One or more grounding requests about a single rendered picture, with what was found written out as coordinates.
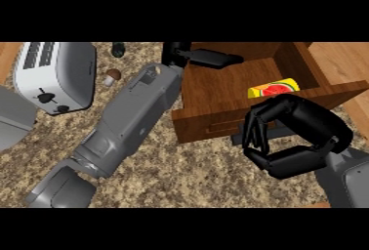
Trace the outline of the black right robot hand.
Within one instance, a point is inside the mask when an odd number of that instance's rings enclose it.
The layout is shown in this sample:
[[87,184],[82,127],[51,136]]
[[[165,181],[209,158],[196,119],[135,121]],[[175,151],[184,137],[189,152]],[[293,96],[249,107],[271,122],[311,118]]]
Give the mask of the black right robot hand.
[[[268,123],[277,120],[311,144],[270,153]],[[329,153],[349,146],[352,131],[341,118],[310,100],[280,94],[251,106],[245,115],[243,155],[261,170],[279,180],[326,167]]]

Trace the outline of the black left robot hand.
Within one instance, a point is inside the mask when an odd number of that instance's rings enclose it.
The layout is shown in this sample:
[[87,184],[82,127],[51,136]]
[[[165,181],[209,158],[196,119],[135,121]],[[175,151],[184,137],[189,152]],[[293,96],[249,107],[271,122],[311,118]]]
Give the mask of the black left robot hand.
[[237,55],[226,54],[208,49],[190,49],[190,42],[164,42],[161,63],[181,68],[190,63],[212,69],[223,69],[233,64],[243,63]]

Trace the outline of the brown wooden drawer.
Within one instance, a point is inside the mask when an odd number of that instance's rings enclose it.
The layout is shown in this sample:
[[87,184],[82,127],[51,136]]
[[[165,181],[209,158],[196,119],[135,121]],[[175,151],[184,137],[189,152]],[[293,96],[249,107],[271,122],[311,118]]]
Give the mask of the brown wooden drawer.
[[[326,109],[335,108],[351,98],[369,90],[364,80],[321,86],[292,95],[310,100]],[[183,108],[171,111],[171,120],[180,144],[239,133],[236,125],[243,121],[251,106],[267,99],[236,99],[226,102],[211,102],[181,89]]]
[[183,107],[202,107],[248,99],[254,86],[292,78],[301,90],[329,84],[301,42],[193,42],[192,49],[208,49],[243,58],[223,69],[187,64],[184,68]]

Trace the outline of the dark green cup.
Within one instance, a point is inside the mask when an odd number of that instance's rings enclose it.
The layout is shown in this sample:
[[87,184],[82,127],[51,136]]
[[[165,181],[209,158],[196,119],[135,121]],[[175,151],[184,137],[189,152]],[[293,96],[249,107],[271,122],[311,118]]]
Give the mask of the dark green cup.
[[122,58],[125,54],[125,45],[122,42],[113,42],[110,48],[110,54],[115,58]]

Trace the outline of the brown wooden drawer front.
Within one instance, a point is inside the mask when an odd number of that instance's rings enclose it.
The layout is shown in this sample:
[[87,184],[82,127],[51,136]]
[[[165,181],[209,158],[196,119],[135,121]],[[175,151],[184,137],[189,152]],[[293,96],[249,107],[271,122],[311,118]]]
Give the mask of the brown wooden drawer front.
[[[364,80],[321,86],[292,95],[310,100],[326,109],[335,108],[351,98],[369,90]],[[236,99],[226,102],[211,102],[181,89],[183,108],[171,111],[171,120],[180,144],[239,133],[236,125],[243,121],[251,106],[267,99]]]

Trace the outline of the yellow watermelon print carton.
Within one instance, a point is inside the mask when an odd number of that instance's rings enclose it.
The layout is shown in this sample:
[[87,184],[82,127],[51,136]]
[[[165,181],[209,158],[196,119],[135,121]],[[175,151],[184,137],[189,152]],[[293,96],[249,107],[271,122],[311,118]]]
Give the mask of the yellow watermelon print carton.
[[273,96],[283,93],[298,92],[299,86],[292,78],[285,78],[279,81],[258,85],[248,89],[248,98]]

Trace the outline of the brown cap mushroom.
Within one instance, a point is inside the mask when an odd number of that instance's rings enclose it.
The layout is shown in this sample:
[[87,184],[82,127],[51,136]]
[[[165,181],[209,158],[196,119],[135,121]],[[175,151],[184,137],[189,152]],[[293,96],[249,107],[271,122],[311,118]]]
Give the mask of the brown cap mushroom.
[[103,80],[103,84],[110,86],[115,81],[121,79],[121,71],[116,68],[110,68],[106,70],[106,76]]

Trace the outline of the white silver toaster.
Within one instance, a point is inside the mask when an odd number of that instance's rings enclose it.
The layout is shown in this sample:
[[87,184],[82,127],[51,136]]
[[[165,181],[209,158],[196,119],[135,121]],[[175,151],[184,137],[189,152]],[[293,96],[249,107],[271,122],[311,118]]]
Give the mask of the white silver toaster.
[[93,104],[96,48],[91,42],[25,42],[13,85],[20,96],[50,115]]

